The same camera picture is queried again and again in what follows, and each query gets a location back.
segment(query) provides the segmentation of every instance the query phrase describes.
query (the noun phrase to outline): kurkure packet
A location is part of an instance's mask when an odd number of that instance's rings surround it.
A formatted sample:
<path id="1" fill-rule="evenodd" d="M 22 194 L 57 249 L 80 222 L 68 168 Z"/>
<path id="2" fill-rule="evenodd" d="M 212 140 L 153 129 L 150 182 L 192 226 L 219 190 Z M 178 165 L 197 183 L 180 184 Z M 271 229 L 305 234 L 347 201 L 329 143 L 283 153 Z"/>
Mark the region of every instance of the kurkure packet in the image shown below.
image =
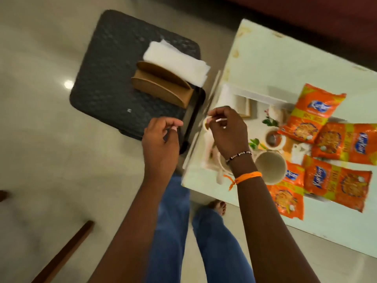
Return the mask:
<path id="1" fill-rule="evenodd" d="M 363 212 L 371 171 L 355 171 L 331 165 L 305 155 L 304 188 L 351 209 Z"/>
<path id="2" fill-rule="evenodd" d="M 305 84 L 287 124 L 278 133 L 306 143 L 314 143 L 318 132 L 346 94 L 335 95 Z"/>
<path id="3" fill-rule="evenodd" d="M 377 124 L 326 123 L 311 150 L 313 157 L 377 164 Z"/>
<path id="4" fill-rule="evenodd" d="M 281 215 L 304 219 L 304 174 L 303 167 L 287 161 L 284 179 L 276 185 L 267 186 Z"/>

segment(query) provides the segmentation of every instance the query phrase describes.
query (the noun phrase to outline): orange thread bracelet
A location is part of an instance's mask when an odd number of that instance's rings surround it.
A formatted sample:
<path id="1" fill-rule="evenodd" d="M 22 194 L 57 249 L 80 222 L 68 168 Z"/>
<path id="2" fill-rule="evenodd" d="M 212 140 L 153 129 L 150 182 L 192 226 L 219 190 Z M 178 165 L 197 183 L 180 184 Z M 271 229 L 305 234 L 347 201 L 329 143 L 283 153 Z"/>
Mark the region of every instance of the orange thread bracelet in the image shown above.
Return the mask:
<path id="1" fill-rule="evenodd" d="M 248 173 L 248 174 L 243 174 L 243 175 L 239 176 L 237 179 L 235 179 L 234 181 L 230 176 L 224 175 L 224 177 L 226 177 L 226 178 L 228 178 L 229 180 L 232 181 L 232 184 L 230 185 L 229 190 L 231 190 L 234 185 L 238 185 L 240 182 L 245 181 L 245 180 L 250 179 L 250 178 L 255 178 L 256 176 L 262 176 L 262 173 L 261 172 L 252 172 L 252 173 Z"/>

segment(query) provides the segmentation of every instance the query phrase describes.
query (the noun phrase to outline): brand logo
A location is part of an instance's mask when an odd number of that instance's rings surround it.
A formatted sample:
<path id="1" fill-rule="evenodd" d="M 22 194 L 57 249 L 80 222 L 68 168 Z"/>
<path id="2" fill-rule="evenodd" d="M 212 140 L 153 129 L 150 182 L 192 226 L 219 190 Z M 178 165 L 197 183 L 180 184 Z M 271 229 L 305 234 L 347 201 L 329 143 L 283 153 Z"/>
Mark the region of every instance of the brand logo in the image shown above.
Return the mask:
<path id="1" fill-rule="evenodd" d="M 321 113 L 325 113 L 325 112 L 331 107 L 331 105 L 326 105 L 326 104 L 324 104 L 324 103 L 321 102 L 321 101 L 313 100 L 313 101 L 308 105 L 308 107 L 314 108 L 314 109 L 318 110 L 318 111 L 321 112 Z"/>
<path id="2" fill-rule="evenodd" d="M 295 179 L 297 179 L 297 177 L 299 176 L 299 174 L 296 174 L 290 170 L 287 170 L 286 171 L 286 175 L 285 175 L 288 179 L 294 181 Z"/>
<path id="3" fill-rule="evenodd" d="M 368 144 L 368 135 L 365 133 L 360 133 L 355 144 L 356 152 L 359 154 L 365 154 L 365 147 Z"/>
<path id="4" fill-rule="evenodd" d="M 326 171 L 322 167 L 319 167 L 319 166 L 316 166 L 316 169 L 317 171 L 313 178 L 313 185 L 322 189 L 323 181 L 326 178 Z"/>

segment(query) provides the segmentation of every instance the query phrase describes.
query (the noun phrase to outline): wooden leg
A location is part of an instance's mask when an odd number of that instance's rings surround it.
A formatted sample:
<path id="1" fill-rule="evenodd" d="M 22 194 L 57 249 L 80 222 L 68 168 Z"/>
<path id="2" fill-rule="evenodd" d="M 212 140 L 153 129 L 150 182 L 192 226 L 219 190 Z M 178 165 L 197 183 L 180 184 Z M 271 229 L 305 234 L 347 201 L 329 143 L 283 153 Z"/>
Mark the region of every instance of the wooden leg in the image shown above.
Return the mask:
<path id="1" fill-rule="evenodd" d="M 94 222 L 91 220 L 87 221 L 50 263 L 35 277 L 32 283 L 51 282 L 80 244 L 87 238 L 89 233 L 92 232 L 93 227 Z"/>
<path id="2" fill-rule="evenodd" d="M 9 193 L 5 190 L 0 190 L 0 201 L 6 200 L 9 197 Z"/>

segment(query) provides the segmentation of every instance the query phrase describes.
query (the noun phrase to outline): wooden stick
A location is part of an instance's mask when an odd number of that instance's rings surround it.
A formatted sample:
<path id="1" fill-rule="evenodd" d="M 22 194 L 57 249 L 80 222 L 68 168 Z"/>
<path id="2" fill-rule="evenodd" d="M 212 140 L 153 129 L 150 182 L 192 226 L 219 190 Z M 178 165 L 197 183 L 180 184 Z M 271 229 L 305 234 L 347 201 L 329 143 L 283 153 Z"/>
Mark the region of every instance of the wooden stick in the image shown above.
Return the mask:
<path id="1" fill-rule="evenodd" d="M 6 200 L 9 196 L 9 193 L 5 190 L 0 190 L 0 201 Z"/>
<path id="2" fill-rule="evenodd" d="M 50 283 L 80 244 L 92 232 L 94 222 L 87 221 L 82 228 L 71 238 L 62 250 L 46 265 L 46 267 L 35 277 L 32 283 Z"/>

